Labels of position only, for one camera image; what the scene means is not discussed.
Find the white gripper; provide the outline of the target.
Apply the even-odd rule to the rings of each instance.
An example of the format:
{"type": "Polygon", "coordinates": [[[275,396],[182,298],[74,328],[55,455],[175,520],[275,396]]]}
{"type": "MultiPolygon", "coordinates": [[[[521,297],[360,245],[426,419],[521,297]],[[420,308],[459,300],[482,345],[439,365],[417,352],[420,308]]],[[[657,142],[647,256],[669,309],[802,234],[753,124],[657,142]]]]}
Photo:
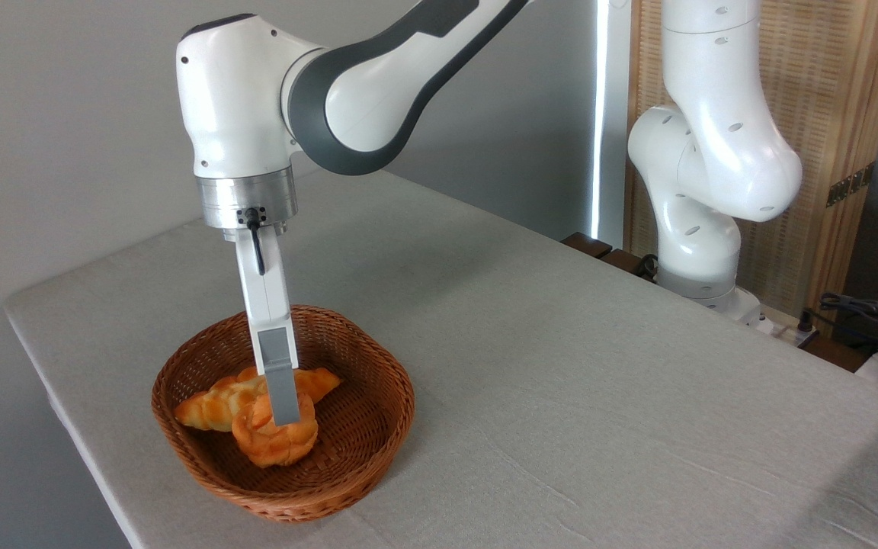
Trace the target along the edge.
{"type": "Polygon", "coordinates": [[[295,371],[299,368],[290,303],[275,228],[237,230],[236,253],[258,372],[268,384],[275,426],[300,421],[295,371]]]}

